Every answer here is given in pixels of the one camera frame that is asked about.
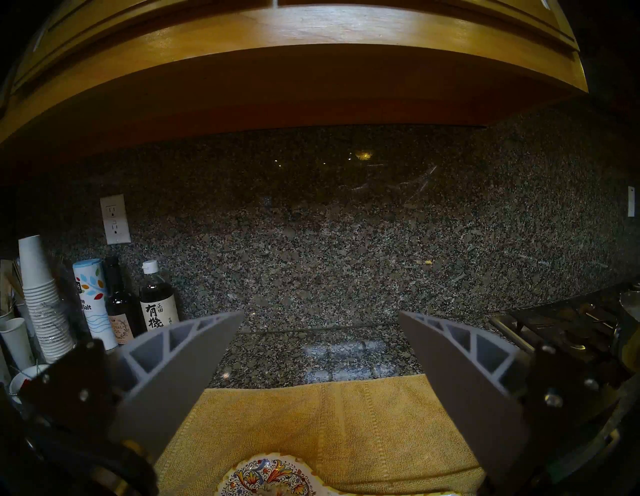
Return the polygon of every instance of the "yellow towel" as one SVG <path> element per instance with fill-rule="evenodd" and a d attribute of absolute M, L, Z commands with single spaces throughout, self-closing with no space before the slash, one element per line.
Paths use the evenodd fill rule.
<path fill-rule="evenodd" d="M 303 459 L 358 494 L 473 493 L 484 478 L 424 375 L 207 389 L 156 463 L 162 494 L 213 494 L 258 453 Z"/>

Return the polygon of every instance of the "glass bottle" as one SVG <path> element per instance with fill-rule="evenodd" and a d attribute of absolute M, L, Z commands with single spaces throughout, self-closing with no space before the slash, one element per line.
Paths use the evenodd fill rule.
<path fill-rule="evenodd" d="M 140 286 L 140 307 L 147 330 L 179 322 L 173 288 L 160 276 L 157 260 L 144 262 L 142 272 L 145 279 Z"/>
<path fill-rule="evenodd" d="M 105 299 L 107 315 L 111 321 L 111 328 L 116 335 L 118 344 L 127 341 L 147 331 L 140 312 L 138 299 L 125 290 L 118 257 L 104 259 L 104 272 L 107 283 L 111 288 L 111 296 Z"/>

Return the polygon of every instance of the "electrical outlet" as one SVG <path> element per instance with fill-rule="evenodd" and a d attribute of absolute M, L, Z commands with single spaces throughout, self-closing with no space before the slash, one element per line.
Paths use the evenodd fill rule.
<path fill-rule="evenodd" d="M 627 212 L 627 217 L 636 216 L 636 189 L 633 186 L 629 186 L 629 207 Z"/>
<path fill-rule="evenodd" d="M 100 198 L 100 207 L 107 244 L 131 243 L 127 211 L 124 208 L 124 195 Z"/>

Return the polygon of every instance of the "painted ceramic dish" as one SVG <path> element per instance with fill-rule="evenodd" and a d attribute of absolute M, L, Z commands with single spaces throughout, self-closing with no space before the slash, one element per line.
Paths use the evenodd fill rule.
<path fill-rule="evenodd" d="M 299 458 L 282 453 L 258 454 L 229 470 L 215 496 L 338 496 L 350 495 L 327 486 Z M 456 496 L 429 493 L 425 496 Z"/>

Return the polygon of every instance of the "granite backsplash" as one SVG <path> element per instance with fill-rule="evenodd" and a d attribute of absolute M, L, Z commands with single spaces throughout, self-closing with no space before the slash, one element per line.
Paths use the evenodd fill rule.
<path fill-rule="evenodd" d="M 637 151 L 587 99 L 489 128 L 221 134 L 25 182 L 16 231 L 66 264 L 117 254 L 136 290 L 158 259 L 183 319 L 243 309 L 245 331 L 483 314 L 640 273 Z M 99 198 L 119 193 L 133 242 L 107 246 Z"/>

